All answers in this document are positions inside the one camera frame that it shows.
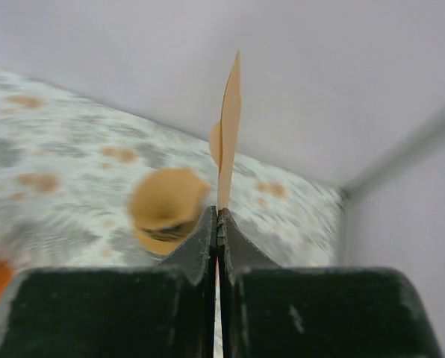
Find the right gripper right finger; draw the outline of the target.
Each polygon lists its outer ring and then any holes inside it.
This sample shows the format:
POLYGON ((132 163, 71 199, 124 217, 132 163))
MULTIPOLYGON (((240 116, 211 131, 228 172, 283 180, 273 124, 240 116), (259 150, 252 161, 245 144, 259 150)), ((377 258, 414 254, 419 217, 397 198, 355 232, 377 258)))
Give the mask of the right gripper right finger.
POLYGON ((218 213, 225 357, 441 357, 412 282, 392 268, 284 268, 218 213))

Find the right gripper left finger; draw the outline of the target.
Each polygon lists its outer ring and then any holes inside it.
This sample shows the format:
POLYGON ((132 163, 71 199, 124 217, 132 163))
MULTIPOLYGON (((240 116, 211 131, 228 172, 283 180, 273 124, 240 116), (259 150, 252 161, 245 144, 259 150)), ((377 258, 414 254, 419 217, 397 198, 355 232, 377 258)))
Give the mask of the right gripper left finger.
POLYGON ((151 267, 33 268, 0 300, 0 357, 212 357, 217 213, 151 267))

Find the brown paper coffee filter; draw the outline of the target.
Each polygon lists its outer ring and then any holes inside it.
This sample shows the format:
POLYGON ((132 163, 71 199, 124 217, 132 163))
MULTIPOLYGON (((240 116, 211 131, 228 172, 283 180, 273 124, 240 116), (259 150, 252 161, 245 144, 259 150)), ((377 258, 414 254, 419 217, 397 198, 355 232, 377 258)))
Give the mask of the brown paper coffee filter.
POLYGON ((209 184, 190 168, 164 168, 147 175, 128 203, 136 227, 159 230, 192 222, 209 184))

